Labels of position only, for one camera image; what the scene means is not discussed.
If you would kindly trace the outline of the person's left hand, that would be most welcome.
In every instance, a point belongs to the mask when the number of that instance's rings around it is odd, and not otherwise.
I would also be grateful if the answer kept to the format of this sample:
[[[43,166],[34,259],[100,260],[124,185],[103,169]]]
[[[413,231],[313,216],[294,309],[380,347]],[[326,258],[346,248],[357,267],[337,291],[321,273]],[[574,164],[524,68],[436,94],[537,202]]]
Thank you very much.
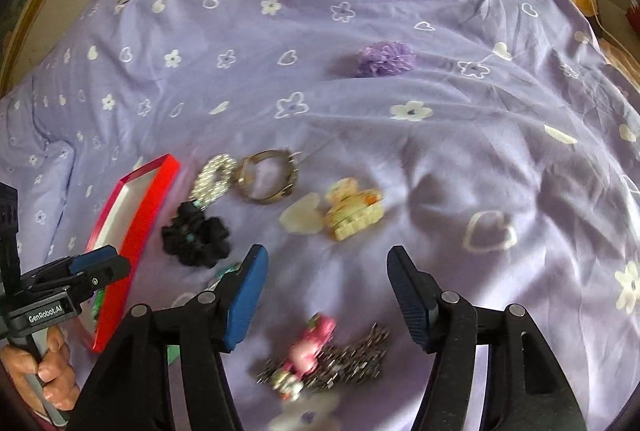
[[[43,403],[29,386],[26,376],[36,375],[44,382],[43,397],[59,411],[71,411],[78,399],[80,388],[75,370],[70,365],[70,347],[63,331],[52,326],[47,333],[48,351],[37,362],[27,351],[6,344],[1,350],[1,360],[14,387],[23,401],[39,414],[44,414]]]

